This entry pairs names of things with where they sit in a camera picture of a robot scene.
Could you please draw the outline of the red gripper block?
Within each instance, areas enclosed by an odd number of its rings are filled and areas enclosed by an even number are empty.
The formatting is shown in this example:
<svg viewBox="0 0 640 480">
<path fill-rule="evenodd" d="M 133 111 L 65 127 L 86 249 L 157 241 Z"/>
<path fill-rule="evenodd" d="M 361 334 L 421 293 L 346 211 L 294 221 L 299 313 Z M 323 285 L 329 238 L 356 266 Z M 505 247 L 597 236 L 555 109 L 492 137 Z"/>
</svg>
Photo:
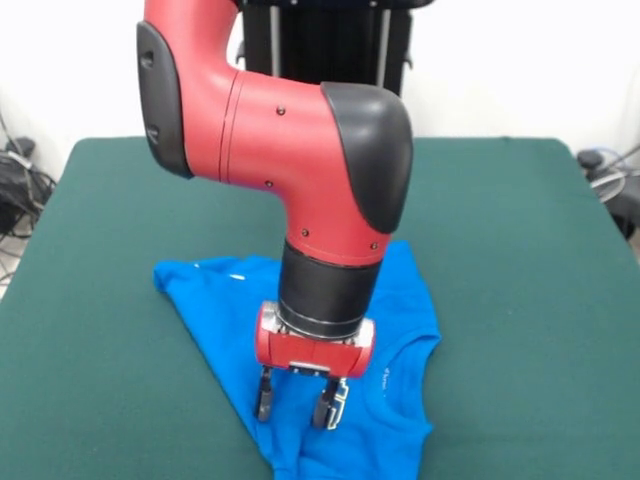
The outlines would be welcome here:
<svg viewBox="0 0 640 480">
<path fill-rule="evenodd" d="M 367 370 L 374 351 L 375 323 L 364 318 L 356 333 L 346 339 L 327 340 L 291 330 L 280 318 L 278 305 L 265 301 L 259 310 L 255 332 L 255 354 L 263 365 L 254 415 L 258 421 L 271 416 L 274 391 L 272 368 L 296 370 L 331 377 L 317 399 L 312 426 L 327 429 L 340 380 L 359 378 Z"/>
</svg>

